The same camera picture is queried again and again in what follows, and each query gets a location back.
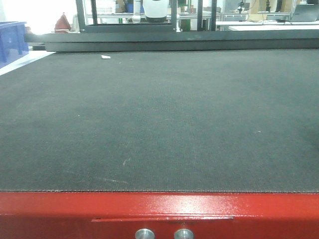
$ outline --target computer monitor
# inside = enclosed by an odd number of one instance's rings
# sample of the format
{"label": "computer monitor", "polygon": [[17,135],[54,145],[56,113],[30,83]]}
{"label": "computer monitor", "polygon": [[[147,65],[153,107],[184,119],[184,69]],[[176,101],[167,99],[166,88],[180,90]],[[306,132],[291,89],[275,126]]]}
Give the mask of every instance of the computer monitor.
{"label": "computer monitor", "polygon": [[316,21],[319,17],[319,4],[300,4],[296,6],[291,21]]}

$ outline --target white paper scrap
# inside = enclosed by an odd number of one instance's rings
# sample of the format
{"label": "white paper scrap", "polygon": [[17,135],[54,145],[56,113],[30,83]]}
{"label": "white paper scrap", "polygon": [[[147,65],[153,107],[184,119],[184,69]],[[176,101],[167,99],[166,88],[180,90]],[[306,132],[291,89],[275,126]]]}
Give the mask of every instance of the white paper scrap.
{"label": "white paper scrap", "polygon": [[102,59],[110,59],[111,57],[110,56],[104,56],[104,55],[101,55]]}

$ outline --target metal bolt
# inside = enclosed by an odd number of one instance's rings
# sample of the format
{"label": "metal bolt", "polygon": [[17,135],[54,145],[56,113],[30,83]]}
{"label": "metal bolt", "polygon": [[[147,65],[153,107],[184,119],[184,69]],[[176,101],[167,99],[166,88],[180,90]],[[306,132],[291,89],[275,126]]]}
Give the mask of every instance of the metal bolt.
{"label": "metal bolt", "polygon": [[135,239],[154,239],[154,233],[149,229],[140,229],[135,233]]}
{"label": "metal bolt", "polygon": [[180,229],[174,233],[174,239],[194,239],[194,233],[188,229]]}

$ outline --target red metal frame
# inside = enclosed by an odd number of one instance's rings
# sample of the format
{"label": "red metal frame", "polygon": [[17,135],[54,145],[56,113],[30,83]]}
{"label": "red metal frame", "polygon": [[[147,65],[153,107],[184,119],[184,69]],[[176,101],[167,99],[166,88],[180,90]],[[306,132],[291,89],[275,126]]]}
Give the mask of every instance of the red metal frame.
{"label": "red metal frame", "polygon": [[0,238],[318,239],[319,194],[0,193]]}

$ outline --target blue bin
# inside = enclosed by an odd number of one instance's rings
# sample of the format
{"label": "blue bin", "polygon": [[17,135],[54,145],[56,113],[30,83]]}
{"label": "blue bin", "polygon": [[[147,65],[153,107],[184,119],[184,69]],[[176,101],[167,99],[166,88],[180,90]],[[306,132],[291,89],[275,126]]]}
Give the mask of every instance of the blue bin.
{"label": "blue bin", "polygon": [[0,68],[29,53],[24,41],[26,22],[0,21]]}

